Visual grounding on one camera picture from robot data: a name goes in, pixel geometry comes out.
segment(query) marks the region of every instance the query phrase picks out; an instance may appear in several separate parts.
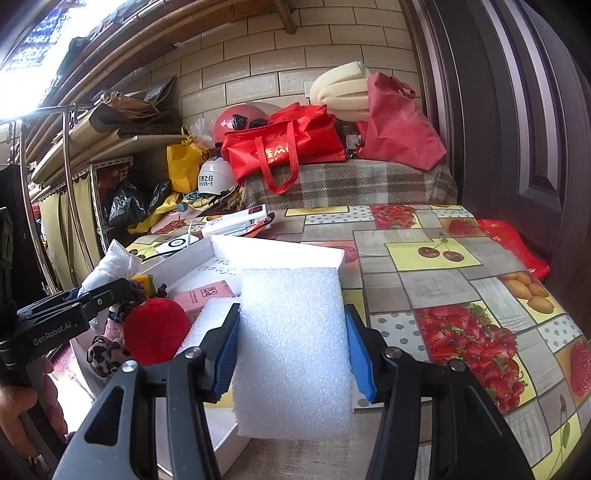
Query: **yellow bag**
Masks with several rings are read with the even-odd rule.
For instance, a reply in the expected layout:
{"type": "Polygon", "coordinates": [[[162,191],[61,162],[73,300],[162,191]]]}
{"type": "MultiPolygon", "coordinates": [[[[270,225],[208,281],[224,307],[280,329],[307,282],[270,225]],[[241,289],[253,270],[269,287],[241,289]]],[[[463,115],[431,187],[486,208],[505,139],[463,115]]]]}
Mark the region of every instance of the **yellow bag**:
{"type": "Polygon", "coordinates": [[[154,225],[156,225],[156,223],[158,223],[158,221],[162,218],[162,215],[176,209],[177,202],[180,200],[180,197],[180,193],[172,192],[170,195],[168,195],[168,197],[166,197],[166,200],[162,205],[160,205],[155,211],[148,215],[146,220],[138,223],[137,225],[131,225],[127,227],[127,231],[132,235],[135,235],[136,233],[146,233],[154,225]]]}
{"type": "Polygon", "coordinates": [[[182,132],[187,139],[166,149],[168,178],[175,192],[190,193],[197,188],[199,168],[209,158],[209,150],[195,143],[185,125],[182,132]]]}

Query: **patterned tablecloth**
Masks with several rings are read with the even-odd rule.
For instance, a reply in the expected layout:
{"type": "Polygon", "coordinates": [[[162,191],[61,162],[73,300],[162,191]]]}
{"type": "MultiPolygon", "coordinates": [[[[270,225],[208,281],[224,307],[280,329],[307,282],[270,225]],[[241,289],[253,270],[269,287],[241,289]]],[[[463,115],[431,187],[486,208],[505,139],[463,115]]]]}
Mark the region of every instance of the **patterned tablecloth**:
{"type": "MultiPolygon", "coordinates": [[[[460,356],[547,480],[591,419],[591,346],[556,299],[461,206],[275,211],[267,238],[345,250],[345,303],[389,346],[422,361],[460,356]]],[[[356,411],[375,410],[353,393],[356,411]]],[[[252,440],[225,478],[363,478],[379,414],[355,415],[328,442],[252,440]]],[[[421,410],[415,478],[427,479],[431,403],[421,410]]]]}

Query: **brick wall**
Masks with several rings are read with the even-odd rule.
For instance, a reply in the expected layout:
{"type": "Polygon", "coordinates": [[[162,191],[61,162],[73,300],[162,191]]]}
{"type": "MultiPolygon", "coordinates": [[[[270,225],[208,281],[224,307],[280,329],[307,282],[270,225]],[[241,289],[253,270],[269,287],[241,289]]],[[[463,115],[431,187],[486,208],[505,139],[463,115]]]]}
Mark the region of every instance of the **brick wall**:
{"type": "Polygon", "coordinates": [[[136,70],[124,91],[176,75],[171,101],[190,125],[201,116],[214,121],[227,106],[251,100],[282,107],[298,101],[308,104],[304,82],[332,67],[362,60],[374,72],[396,75],[420,95],[398,0],[293,4],[295,35],[285,33],[277,13],[226,24],[136,70]]]}

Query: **clutter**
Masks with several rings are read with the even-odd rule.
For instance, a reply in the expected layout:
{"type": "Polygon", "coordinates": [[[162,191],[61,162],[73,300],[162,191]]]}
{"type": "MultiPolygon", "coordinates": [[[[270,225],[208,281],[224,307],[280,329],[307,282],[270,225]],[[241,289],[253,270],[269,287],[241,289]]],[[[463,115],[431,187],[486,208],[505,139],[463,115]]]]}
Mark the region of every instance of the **clutter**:
{"type": "Polygon", "coordinates": [[[177,201],[180,197],[180,193],[172,192],[164,199],[160,206],[156,207],[156,209],[146,217],[146,220],[137,225],[127,227],[127,231],[131,234],[149,232],[150,229],[160,221],[165,213],[170,212],[171,210],[176,210],[177,201]]]}
{"type": "Polygon", "coordinates": [[[210,283],[209,285],[204,285],[203,287],[178,293],[174,296],[173,300],[178,303],[189,318],[193,320],[201,310],[203,310],[203,307],[207,305],[209,300],[233,296],[234,293],[230,287],[228,287],[226,281],[222,280],[210,283]]]}
{"type": "Polygon", "coordinates": [[[88,349],[86,361],[99,377],[110,378],[131,358],[130,351],[125,347],[125,339],[109,340],[97,335],[88,349]]]}
{"type": "Polygon", "coordinates": [[[221,327],[230,308],[235,303],[240,303],[240,299],[220,297],[208,301],[178,348],[177,355],[191,346],[199,346],[208,330],[221,327]]]}
{"type": "MultiPolygon", "coordinates": [[[[283,182],[289,178],[290,168],[276,167],[273,175],[277,182],[283,182]]],[[[302,165],[295,185],[283,195],[270,193],[262,175],[250,175],[244,179],[242,193],[245,207],[266,203],[269,210],[376,202],[449,205],[456,200],[456,182],[445,164],[421,171],[400,163],[372,160],[302,165]]]]}
{"type": "Polygon", "coordinates": [[[326,105],[328,112],[339,120],[367,122],[368,74],[365,66],[358,61],[329,70],[312,84],[310,102],[312,105],[326,105]]]}
{"type": "Polygon", "coordinates": [[[167,362],[191,329],[182,307],[170,299],[149,299],[125,319],[125,343],[140,364],[167,362]]]}
{"type": "Polygon", "coordinates": [[[358,122],[364,145],[359,156],[393,161],[420,170],[432,170],[443,161],[446,149],[439,135],[413,102],[406,83],[383,73],[368,78],[368,122],[358,122]]]}
{"type": "Polygon", "coordinates": [[[149,118],[160,113],[160,110],[153,104],[137,98],[121,95],[119,92],[105,93],[102,95],[100,101],[121,112],[130,120],[149,118]]]}
{"type": "Polygon", "coordinates": [[[202,228],[203,237],[212,235],[244,235],[255,228],[260,228],[260,223],[269,219],[266,205],[257,205],[247,210],[223,215],[208,221],[202,228]]]}
{"type": "Polygon", "coordinates": [[[173,238],[172,240],[168,240],[164,242],[162,245],[156,247],[156,251],[159,254],[168,254],[176,252],[177,250],[181,250],[186,248],[189,245],[193,245],[195,242],[199,241],[199,237],[195,235],[183,235],[178,236],[177,238],[173,238]]]}
{"type": "Polygon", "coordinates": [[[312,105],[322,104],[319,97],[321,90],[324,88],[350,80],[367,79],[367,77],[369,77],[369,70],[361,61],[353,61],[324,72],[310,87],[310,103],[312,105]]]}
{"type": "Polygon", "coordinates": [[[510,250],[530,273],[540,281],[550,274],[550,266],[536,257],[523,243],[517,230],[502,220],[477,220],[482,231],[510,250]]]}
{"type": "Polygon", "coordinates": [[[234,188],[237,184],[232,167],[219,154],[210,158],[199,171],[199,193],[219,195],[225,190],[234,188]]]}
{"type": "Polygon", "coordinates": [[[209,158],[209,149],[196,144],[186,127],[183,133],[187,138],[182,143],[166,149],[168,178],[175,192],[190,193],[197,188],[199,168],[209,158]]]}
{"type": "Polygon", "coordinates": [[[129,315],[134,308],[139,307],[143,302],[148,301],[150,297],[148,291],[139,281],[130,280],[129,283],[131,284],[131,294],[133,298],[122,301],[115,309],[113,309],[113,307],[109,309],[109,320],[113,320],[115,323],[123,323],[127,318],[127,315],[129,315]]]}
{"type": "Polygon", "coordinates": [[[148,205],[148,214],[155,211],[156,208],[160,207],[166,201],[168,195],[170,194],[170,187],[170,180],[161,181],[156,185],[148,205]]]}
{"type": "Polygon", "coordinates": [[[197,145],[209,149],[215,148],[216,145],[213,141],[213,122],[211,120],[201,117],[197,118],[189,128],[189,131],[197,145]]]}
{"type": "Polygon", "coordinates": [[[139,274],[135,275],[131,280],[140,283],[150,297],[156,295],[158,292],[152,275],[139,274]]]}
{"type": "Polygon", "coordinates": [[[325,105],[294,103],[269,117],[264,127],[229,132],[222,155],[232,166],[238,183],[257,171],[274,194],[285,193],[297,180],[299,165],[342,161],[345,151],[335,130],[335,118],[325,105]],[[290,176],[276,185],[269,167],[290,165],[290,176]]]}
{"type": "Polygon", "coordinates": [[[345,145],[345,158],[357,158],[357,148],[363,143],[363,138],[354,122],[339,120],[336,123],[336,131],[339,133],[341,142],[345,145]]]}
{"type": "Polygon", "coordinates": [[[242,436],[316,440],[349,431],[349,347],[337,269],[243,272],[233,397],[242,436]]]}
{"type": "Polygon", "coordinates": [[[128,180],[119,183],[111,203],[108,225],[133,225],[143,222],[147,216],[144,194],[128,180]]]}
{"type": "Polygon", "coordinates": [[[268,115],[251,103],[231,106],[217,118],[213,127],[213,138],[216,145],[222,144],[226,133],[252,128],[253,123],[260,127],[265,125],[267,120],[268,115]]]}
{"type": "MultiPolygon", "coordinates": [[[[138,257],[129,253],[117,240],[113,240],[105,256],[82,282],[78,296],[114,280],[133,277],[139,271],[141,263],[138,257]]],[[[105,331],[107,317],[108,311],[103,310],[90,322],[95,331],[98,333],[105,331]]]]}

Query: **metal rack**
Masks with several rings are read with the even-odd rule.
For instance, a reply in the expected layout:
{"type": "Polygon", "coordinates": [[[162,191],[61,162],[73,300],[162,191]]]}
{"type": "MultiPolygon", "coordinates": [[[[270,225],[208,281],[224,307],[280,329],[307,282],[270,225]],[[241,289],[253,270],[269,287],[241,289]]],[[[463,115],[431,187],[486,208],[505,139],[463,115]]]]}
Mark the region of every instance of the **metal rack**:
{"type": "Polygon", "coordinates": [[[66,174],[66,188],[68,192],[69,209],[70,214],[74,223],[74,230],[82,250],[82,256],[84,262],[89,271],[94,270],[94,265],[90,257],[88,245],[84,238],[82,231],[82,224],[80,223],[80,216],[78,214],[78,207],[76,205],[76,198],[74,197],[74,182],[72,178],[72,171],[70,169],[70,122],[73,120],[74,124],[78,121],[78,106],[73,103],[72,105],[57,105],[50,107],[43,107],[33,110],[32,112],[22,115],[16,118],[0,119],[0,125],[14,123],[20,121],[21,133],[20,133],[20,155],[19,163],[21,169],[21,191],[23,201],[25,204],[25,212],[27,218],[27,225],[31,233],[31,239],[33,241],[33,247],[35,248],[35,254],[37,256],[37,263],[40,270],[45,276],[47,282],[47,290],[50,294],[57,293],[59,291],[56,282],[51,274],[51,267],[48,265],[46,256],[43,252],[43,245],[37,234],[37,228],[35,227],[35,218],[33,217],[33,206],[31,204],[31,198],[29,195],[28,183],[27,183],[27,128],[23,120],[29,118],[35,118],[40,116],[53,115],[60,113],[63,117],[63,151],[64,151],[64,171],[66,174]]]}

